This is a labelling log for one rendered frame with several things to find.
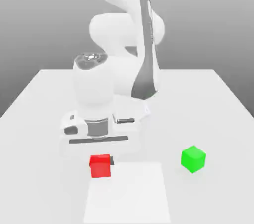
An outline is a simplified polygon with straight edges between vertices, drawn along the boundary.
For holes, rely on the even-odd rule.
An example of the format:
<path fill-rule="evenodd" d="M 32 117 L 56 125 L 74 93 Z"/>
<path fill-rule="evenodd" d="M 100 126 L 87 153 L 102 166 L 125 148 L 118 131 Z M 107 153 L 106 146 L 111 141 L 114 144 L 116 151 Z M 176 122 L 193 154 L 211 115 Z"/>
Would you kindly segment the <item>small red cube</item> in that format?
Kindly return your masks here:
<path fill-rule="evenodd" d="M 109 154 L 92 155 L 89 166 L 92 178 L 103 178 L 111 176 L 111 157 Z"/>

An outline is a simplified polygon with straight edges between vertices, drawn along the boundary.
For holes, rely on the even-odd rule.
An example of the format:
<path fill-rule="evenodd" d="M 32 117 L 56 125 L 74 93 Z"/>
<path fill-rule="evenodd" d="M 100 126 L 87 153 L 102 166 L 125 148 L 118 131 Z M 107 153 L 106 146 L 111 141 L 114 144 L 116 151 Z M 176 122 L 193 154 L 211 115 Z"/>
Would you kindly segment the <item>small green cube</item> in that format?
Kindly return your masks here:
<path fill-rule="evenodd" d="M 195 145 L 188 147 L 181 153 L 181 165 L 190 173 L 195 173 L 205 166 L 206 153 Z"/>

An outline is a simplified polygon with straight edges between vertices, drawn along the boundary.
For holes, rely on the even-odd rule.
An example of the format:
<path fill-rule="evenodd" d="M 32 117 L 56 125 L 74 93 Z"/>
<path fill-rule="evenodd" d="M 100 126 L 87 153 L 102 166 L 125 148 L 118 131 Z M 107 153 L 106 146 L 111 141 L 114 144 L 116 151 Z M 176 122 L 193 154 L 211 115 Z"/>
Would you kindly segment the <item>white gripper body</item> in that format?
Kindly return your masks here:
<path fill-rule="evenodd" d="M 70 137 L 60 136 L 60 155 L 66 157 L 90 158 L 91 155 L 109 154 L 119 157 L 123 154 L 139 151 L 139 134 L 129 133 L 127 140 L 94 141 L 88 143 L 70 143 Z"/>

